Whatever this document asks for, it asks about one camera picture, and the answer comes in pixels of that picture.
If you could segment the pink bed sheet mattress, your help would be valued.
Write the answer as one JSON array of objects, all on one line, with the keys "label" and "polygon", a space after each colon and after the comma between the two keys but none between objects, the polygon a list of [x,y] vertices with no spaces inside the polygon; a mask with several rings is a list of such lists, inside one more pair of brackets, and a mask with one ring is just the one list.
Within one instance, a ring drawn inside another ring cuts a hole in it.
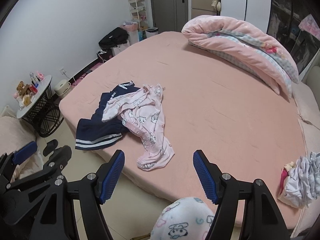
[{"label": "pink bed sheet mattress", "polygon": [[128,81],[164,88],[164,134],[174,157],[164,168],[142,171],[136,162],[144,148],[130,133],[99,155],[108,160],[115,150],[124,151],[124,175],[159,198],[205,197],[193,167],[199,149],[238,180],[262,179],[274,197],[283,166],[305,154],[294,100],[191,46],[178,32],[138,42],[88,74],[59,105],[70,129],[92,116],[102,93]]}]

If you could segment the grey door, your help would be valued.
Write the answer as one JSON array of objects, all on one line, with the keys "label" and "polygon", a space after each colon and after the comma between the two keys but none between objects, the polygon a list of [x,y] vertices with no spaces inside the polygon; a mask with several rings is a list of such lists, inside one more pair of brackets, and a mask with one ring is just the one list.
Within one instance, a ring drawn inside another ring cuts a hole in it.
[{"label": "grey door", "polygon": [[151,0],[154,27],[160,33],[180,32],[188,21],[188,0]]}]

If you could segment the white shelf rack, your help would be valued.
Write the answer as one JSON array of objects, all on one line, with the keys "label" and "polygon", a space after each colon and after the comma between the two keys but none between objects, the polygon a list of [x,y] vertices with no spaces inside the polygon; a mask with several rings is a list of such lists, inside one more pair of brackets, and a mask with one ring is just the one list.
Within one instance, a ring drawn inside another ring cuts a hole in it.
[{"label": "white shelf rack", "polygon": [[145,31],[149,27],[146,0],[128,0],[131,14],[131,21],[138,25],[139,41],[146,38]]}]

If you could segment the white wardrobe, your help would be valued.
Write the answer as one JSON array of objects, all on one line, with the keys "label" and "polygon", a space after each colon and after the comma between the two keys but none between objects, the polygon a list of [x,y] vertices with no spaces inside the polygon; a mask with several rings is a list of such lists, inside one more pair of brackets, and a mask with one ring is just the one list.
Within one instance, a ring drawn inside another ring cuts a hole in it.
[{"label": "white wardrobe", "polygon": [[251,23],[264,33],[270,19],[271,0],[221,0],[220,15]]}]

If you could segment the navy striped garment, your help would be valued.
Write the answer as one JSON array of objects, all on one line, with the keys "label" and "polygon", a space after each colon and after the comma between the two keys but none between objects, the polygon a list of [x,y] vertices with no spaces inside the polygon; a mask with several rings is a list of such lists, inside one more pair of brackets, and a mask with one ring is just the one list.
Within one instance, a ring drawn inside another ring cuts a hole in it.
[{"label": "navy striped garment", "polygon": [[80,119],[76,128],[75,148],[82,151],[100,150],[114,145],[129,132],[117,117],[103,122],[103,112],[107,103],[115,98],[139,90],[130,81],[118,84],[112,91],[103,93],[99,101],[99,107],[90,119]]}]

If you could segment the white humidifier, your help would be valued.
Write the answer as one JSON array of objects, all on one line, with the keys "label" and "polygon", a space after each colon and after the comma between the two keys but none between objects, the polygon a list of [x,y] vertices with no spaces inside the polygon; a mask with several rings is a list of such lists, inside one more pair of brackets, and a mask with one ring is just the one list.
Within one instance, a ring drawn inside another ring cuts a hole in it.
[{"label": "white humidifier", "polygon": [[71,83],[67,80],[61,80],[54,87],[54,92],[60,99],[63,99],[71,90]]}]

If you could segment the fluffy cartoon pajama leg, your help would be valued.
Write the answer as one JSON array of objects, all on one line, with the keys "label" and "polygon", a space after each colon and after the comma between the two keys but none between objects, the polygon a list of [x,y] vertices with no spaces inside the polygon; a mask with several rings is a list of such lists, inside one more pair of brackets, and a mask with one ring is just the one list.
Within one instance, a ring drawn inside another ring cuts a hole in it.
[{"label": "fluffy cartoon pajama leg", "polygon": [[150,239],[204,240],[214,220],[213,211],[197,197],[181,198],[161,212]]}]

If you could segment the grey shoe cabinet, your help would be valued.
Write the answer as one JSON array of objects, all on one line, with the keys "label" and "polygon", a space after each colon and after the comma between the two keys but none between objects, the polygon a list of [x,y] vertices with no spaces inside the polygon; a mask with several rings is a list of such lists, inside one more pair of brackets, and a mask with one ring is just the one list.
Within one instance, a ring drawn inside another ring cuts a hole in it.
[{"label": "grey shoe cabinet", "polygon": [[191,18],[201,15],[220,15],[220,0],[191,0]]}]

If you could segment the black slipper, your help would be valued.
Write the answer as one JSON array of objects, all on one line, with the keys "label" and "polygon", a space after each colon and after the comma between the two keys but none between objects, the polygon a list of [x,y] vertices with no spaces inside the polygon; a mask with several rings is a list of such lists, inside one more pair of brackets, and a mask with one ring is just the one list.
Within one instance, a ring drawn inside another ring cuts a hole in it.
[{"label": "black slipper", "polygon": [[47,143],[46,147],[43,150],[43,155],[45,157],[50,155],[57,148],[58,144],[59,143],[58,143],[58,141],[56,139],[53,139],[53,140],[49,141]]}]

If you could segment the white trash bin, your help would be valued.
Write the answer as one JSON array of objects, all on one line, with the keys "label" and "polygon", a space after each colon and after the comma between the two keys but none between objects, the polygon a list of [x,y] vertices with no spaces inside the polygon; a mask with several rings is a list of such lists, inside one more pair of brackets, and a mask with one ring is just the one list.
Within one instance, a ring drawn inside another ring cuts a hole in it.
[{"label": "white trash bin", "polygon": [[150,38],[152,36],[155,36],[158,33],[159,33],[158,28],[148,28],[148,29],[145,30],[146,38]]}]

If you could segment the pile of folded clothes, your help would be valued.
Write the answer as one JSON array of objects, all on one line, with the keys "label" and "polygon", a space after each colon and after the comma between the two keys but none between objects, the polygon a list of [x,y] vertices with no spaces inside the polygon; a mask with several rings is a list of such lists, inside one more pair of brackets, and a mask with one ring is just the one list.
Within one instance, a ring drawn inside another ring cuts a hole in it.
[{"label": "pile of folded clothes", "polygon": [[280,177],[278,199],[291,207],[309,207],[319,198],[319,153],[310,152],[286,164]]}]

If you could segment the black backpack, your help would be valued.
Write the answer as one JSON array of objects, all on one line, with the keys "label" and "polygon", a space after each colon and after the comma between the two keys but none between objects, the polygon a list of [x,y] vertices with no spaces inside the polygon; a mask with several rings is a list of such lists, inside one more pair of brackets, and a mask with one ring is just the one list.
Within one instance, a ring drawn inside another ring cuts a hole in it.
[{"label": "black backpack", "polygon": [[117,27],[99,41],[99,47],[102,50],[107,51],[113,47],[127,43],[128,38],[128,32],[120,27]]}]

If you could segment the pink cartoon pajama pants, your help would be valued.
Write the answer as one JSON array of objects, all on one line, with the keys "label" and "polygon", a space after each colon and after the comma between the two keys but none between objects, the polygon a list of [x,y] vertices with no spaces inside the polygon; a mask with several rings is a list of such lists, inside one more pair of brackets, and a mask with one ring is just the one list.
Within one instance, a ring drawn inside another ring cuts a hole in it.
[{"label": "pink cartoon pajama pants", "polygon": [[135,92],[112,98],[107,103],[102,121],[117,117],[144,146],[144,153],[137,159],[141,170],[164,168],[175,152],[164,136],[165,115],[162,107],[163,87],[144,85]]}]

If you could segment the beige pillow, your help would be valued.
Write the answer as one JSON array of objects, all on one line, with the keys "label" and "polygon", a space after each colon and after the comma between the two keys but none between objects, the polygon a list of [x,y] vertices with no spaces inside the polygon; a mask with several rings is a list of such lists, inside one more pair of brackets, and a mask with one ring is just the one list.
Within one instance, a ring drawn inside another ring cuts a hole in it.
[{"label": "beige pillow", "polygon": [[[299,124],[302,129],[305,153],[319,153],[319,66],[310,68],[304,80],[293,85],[293,97],[298,108]],[[319,216],[319,199],[304,207],[292,237],[313,226]]]}]

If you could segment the pink folded quilt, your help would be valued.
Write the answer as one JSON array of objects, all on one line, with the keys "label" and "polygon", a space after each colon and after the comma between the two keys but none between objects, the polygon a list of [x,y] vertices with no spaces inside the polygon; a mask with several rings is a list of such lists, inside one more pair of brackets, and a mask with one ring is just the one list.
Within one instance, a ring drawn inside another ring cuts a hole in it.
[{"label": "pink folded quilt", "polygon": [[201,15],[189,20],[182,34],[190,45],[253,74],[276,94],[291,98],[292,84],[299,83],[297,65],[286,48],[249,22]]}]

